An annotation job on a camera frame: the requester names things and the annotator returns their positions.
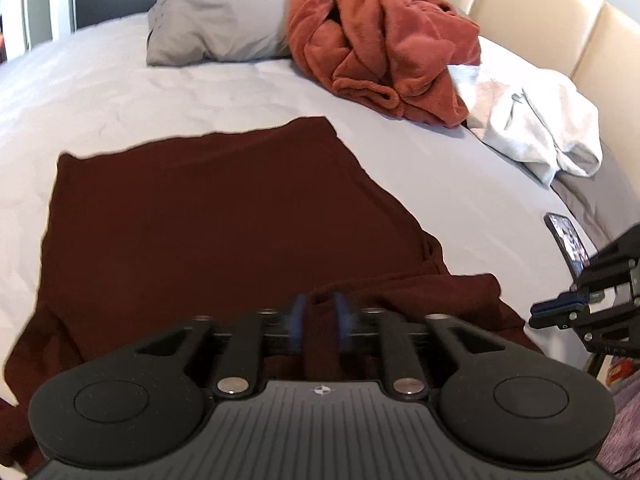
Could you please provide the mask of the dark red sweater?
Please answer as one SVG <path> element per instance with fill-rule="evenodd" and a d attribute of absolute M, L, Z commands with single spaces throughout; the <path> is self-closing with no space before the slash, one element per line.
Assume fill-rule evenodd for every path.
<path fill-rule="evenodd" d="M 304 353 L 271 359 L 267 373 L 369 373 L 371 361 L 338 350 L 337 294 L 411 321 L 447 313 L 530 346 L 497 279 L 450 274 L 439 241 L 326 118 L 62 155 L 35 312 L 4 369 L 16 403 L 1 408 L 2 464 L 42 464 L 27 405 L 43 382 L 198 315 L 231 324 L 304 296 Z"/>

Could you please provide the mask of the smartphone on bed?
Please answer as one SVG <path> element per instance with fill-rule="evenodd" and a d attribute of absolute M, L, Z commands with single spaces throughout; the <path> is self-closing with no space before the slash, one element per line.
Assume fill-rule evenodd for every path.
<path fill-rule="evenodd" d="M 574 224 L 569 218 L 552 212 L 544 215 L 544 224 L 558 245 L 570 275 L 572 278 L 578 278 L 585 267 L 589 266 L 589 255 Z"/>

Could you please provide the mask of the white crumpled garment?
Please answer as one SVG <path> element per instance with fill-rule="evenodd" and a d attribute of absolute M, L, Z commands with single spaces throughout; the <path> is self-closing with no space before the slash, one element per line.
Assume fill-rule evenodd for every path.
<path fill-rule="evenodd" d="M 519 162 L 546 188 L 560 171 L 589 178 L 602 164 L 598 108 L 557 70 L 480 38 L 480 65 L 450 65 L 478 140 Z"/>

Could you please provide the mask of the beige padded headboard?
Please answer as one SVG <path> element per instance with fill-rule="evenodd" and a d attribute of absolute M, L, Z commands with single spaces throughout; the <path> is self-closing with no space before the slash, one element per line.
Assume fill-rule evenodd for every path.
<path fill-rule="evenodd" d="M 447 0 L 483 36 L 576 84 L 600 113 L 600 133 L 639 180 L 639 25 L 604 0 Z"/>

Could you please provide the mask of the orange fleece blanket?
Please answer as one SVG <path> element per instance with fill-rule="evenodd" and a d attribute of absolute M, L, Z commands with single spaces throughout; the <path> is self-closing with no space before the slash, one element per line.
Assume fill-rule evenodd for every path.
<path fill-rule="evenodd" d="M 447 128 L 469 115 L 449 69 L 480 64 L 480 28 L 446 0 L 290 0 L 286 39 L 340 98 Z"/>

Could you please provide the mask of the grey bed sheet mattress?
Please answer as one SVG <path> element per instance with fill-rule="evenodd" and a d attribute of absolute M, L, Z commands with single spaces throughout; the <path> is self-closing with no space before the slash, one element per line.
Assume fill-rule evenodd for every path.
<path fill-rule="evenodd" d="M 156 68 L 121 18 L 1 70 L 1 339 L 35 312 L 58 159 L 323 117 L 360 167 L 442 246 L 450 274 L 494 276 L 529 347 L 447 313 L 354 307 L 354 378 L 270 376 L 288 312 L 206 315 L 43 382 L 27 405 L 32 479 L 601 479 L 613 403 L 578 339 L 526 324 L 570 274 L 544 225 L 565 205 L 465 128 L 390 119 L 332 96 L 289 60 Z M 1 407 L 16 396 L 1 370 Z"/>

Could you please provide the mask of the grey pillow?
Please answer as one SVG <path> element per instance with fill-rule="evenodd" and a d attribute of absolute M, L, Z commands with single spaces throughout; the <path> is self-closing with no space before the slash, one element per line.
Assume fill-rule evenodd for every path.
<path fill-rule="evenodd" d="M 182 67 L 291 55 L 291 0 L 155 0 L 148 13 L 146 64 Z"/>

